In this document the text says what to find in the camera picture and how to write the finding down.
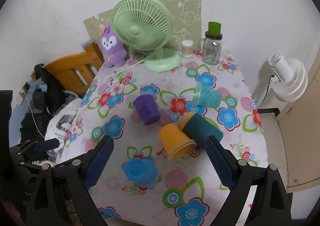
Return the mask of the blue plastic cup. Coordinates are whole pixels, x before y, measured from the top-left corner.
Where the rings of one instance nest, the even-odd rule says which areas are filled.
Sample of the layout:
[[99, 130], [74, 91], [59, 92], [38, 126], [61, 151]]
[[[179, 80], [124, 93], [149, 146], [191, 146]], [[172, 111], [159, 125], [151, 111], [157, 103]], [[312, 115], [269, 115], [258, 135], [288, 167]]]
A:
[[138, 185], [152, 185], [158, 177], [155, 163], [149, 159], [133, 158], [125, 163], [124, 173], [128, 180]]

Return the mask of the dark teal cup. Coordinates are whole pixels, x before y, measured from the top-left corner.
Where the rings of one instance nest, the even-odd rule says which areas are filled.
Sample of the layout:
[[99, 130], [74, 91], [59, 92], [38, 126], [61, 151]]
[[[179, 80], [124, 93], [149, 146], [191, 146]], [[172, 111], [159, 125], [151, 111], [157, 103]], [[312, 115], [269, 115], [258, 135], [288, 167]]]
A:
[[178, 125], [178, 129], [191, 140], [194, 140], [202, 149], [205, 149], [205, 141], [210, 136], [214, 136], [218, 142], [223, 139], [223, 132], [196, 112], [190, 112], [184, 116]]

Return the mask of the orange plastic cup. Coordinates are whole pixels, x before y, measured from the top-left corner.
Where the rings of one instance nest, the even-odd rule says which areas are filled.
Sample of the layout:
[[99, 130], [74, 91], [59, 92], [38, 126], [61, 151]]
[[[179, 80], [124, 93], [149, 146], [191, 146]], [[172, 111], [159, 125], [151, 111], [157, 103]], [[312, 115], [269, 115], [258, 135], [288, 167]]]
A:
[[194, 140], [191, 140], [186, 134], [181, 132], [173, 123], [161, 128], [158, 137], [171, 162], [177, 162], [185, 158], [185, 156], [189, 155], [197, 146]]

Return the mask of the turquoise glitter plastic cup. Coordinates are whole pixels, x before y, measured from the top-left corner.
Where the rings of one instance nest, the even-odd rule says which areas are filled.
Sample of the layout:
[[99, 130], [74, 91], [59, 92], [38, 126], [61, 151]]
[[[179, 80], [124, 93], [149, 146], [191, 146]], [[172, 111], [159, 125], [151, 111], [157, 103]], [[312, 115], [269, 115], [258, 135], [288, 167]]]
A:
[[193, 92], [193, 105], [208, 108], [218, 108], [222, 100], [221, 92], [197, 83]]

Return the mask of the purple plastic cup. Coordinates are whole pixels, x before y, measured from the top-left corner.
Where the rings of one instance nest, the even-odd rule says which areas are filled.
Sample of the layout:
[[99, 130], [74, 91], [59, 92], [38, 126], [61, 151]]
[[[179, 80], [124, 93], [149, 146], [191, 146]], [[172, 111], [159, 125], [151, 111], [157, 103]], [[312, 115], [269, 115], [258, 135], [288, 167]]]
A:
[[145, 125], [151, 125], [160, 120], [161, 114], [152, 94], [138, 95], [133, 100], [133, 106]]

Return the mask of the white printed t-shirt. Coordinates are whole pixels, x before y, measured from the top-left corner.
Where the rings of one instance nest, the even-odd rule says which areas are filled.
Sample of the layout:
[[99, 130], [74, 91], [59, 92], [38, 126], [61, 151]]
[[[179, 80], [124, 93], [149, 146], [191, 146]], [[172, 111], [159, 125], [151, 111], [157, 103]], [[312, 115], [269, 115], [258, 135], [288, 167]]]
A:
[[59, 146], [53, 149], [53, 152], [61, 157], [67, 134], [71, 131], [73, 122], [75, 121], [78, 108], [82, 99], [76, 98], [68, 103], [62, 110], [58, 112], [49, 122], [44, 140], [56, 138], [59, 140]]

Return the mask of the black clothes pile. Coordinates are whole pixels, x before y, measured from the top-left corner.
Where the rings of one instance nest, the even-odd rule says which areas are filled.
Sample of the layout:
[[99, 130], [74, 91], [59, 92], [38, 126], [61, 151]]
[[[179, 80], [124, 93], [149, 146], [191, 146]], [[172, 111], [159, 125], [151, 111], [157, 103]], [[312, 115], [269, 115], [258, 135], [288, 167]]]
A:
[[76, 93], [61, 90], [37, 79], [33, 93], [27, 97], [29, 110], [21, 122], [21, 142], [44, 140], [50, 120], [78, 97]]

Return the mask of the wooden chair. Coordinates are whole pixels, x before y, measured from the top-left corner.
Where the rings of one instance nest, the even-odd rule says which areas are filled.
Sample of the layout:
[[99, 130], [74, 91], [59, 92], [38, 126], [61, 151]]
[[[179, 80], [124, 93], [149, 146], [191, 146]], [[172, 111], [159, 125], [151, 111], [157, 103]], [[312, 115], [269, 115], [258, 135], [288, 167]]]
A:
[[103, 55], [97, 43], [90, 42], [84, 51], [59, 58], [46, 65], [37, 65], [31, 74], [33, 80], [42, 79], [48, 85], [84, 96], [95, 78], [94, 71], [103, 65]]

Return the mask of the floral tablecloth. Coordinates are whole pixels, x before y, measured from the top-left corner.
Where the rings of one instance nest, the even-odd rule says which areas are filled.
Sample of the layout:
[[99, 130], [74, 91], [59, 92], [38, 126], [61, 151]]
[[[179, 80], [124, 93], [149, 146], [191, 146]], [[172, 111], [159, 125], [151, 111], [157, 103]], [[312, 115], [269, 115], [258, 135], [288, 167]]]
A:
[[173, 162], [163, 141], [199, 114], [219, 129], [222, 145], [249, 165], [267, 165], [257, 107], [231, 56], [218, 65], [200, 53], [169, 71], [152, 72], [134, 55], [118, 69], [102, 67], [85, 93], [61, 162], [93, 149], [105, 135], [114, 150], [91, 197], [103, 217], [142, 225], [210, 225], [228, 196], [201, 147]]

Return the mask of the white floor fan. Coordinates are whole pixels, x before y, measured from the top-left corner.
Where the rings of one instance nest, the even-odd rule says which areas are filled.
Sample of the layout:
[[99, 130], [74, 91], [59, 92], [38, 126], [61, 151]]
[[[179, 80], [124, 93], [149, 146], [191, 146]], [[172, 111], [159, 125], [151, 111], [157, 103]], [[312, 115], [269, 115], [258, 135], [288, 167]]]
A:
[[274, 72], [271, 89], [279, 101], [290, 103], [302, 97], [308, 86], [308, 72], [298, 58], [276, 53], [270, 57], [269, 65]]

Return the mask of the purple plush bunny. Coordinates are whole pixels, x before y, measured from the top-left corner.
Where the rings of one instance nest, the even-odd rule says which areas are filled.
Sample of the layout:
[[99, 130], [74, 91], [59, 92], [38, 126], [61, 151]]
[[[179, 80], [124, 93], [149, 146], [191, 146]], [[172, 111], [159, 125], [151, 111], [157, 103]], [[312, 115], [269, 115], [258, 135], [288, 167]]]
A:
[[121, 67], [125, 64], [127, 52], [124, 49], [124, 44], [110, 25], [105, 27], [101, 35], [101, 48], [106, 67]]

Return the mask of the glass jar green lid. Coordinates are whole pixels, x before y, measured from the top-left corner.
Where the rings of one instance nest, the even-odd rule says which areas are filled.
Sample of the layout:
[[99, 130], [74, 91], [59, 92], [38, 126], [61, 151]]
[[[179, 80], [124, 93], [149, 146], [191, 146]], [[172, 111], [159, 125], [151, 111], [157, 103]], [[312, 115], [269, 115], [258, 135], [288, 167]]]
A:
[[202, 60], [209, 65], [218, 65], [222, 49], [221, 24], [209, 22], [204, 38], [199, 40], [199, 51]]

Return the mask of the green desk fan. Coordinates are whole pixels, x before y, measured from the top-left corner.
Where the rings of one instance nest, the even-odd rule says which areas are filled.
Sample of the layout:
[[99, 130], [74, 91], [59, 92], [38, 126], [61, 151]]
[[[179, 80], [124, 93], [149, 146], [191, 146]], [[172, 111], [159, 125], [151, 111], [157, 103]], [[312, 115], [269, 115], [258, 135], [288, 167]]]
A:
[[172, 14], [158, 0], [121, 0], [113, 9], [111, 26], [130, 48], [149, 52], [144, 64], [153, 72], [180, 65], [178, 51], [166, 48], [173, 28]]

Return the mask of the cotton swab container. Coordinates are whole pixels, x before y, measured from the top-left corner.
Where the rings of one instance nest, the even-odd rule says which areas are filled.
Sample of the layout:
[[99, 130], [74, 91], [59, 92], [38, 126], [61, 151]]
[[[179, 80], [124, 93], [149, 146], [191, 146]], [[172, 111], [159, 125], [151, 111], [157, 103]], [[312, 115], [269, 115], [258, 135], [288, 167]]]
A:
[[181, 41], [182, 56], [190, 58], [193, 56], [194, 42], [192, 40]]

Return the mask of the beige patterned board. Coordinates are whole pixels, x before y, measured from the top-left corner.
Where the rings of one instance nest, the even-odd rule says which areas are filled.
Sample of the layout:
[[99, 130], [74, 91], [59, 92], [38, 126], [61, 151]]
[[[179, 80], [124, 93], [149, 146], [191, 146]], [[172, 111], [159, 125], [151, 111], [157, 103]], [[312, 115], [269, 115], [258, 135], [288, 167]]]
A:
[[[165, 45], [175, 50], [181, 49], [181, 42], [191, 40], [198, 43], [202, 36], [201, 0], [159, 0], [171, 13], [173, 28], [170, 41]], [[103, 29], [110, 24], [112, 9], [84, 20], [90, 39], [100, 43]]]

